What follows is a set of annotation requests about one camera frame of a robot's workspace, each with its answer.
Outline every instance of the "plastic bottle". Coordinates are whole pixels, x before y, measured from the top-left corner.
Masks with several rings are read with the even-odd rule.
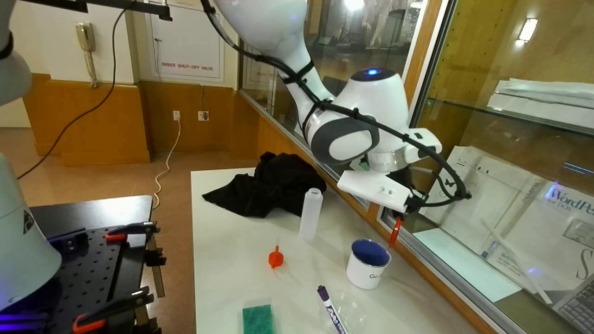
[[[305,193],[303,199],[303,212],[301,212],[301,225],[299,225],[299,238],[301,240],[314,240],[318,223],[320,223],[320,212],[321,212],[323,195],[318,188],[310,188]]]

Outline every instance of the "marker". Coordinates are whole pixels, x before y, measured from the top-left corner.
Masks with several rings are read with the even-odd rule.
[[[325,286],[318,286],[318,295],[321,297],[323,307],[327,307],[329,318],[334,323],[336,332],[338,334],[347,334],[347,327],[342,323],[342,320],[340,320],[340,316],[338,316],[338,312],[336,312],[336,308],[334,308],[334,305],[331,301],[331,295],[329,295],[327,288]]]

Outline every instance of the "white cup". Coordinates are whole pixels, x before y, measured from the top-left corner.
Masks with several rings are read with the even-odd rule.
[[[392,256],[383,245],[373,240],[357,240],[351,245],[347,277],[355,286],[373,290],[390,262]]]

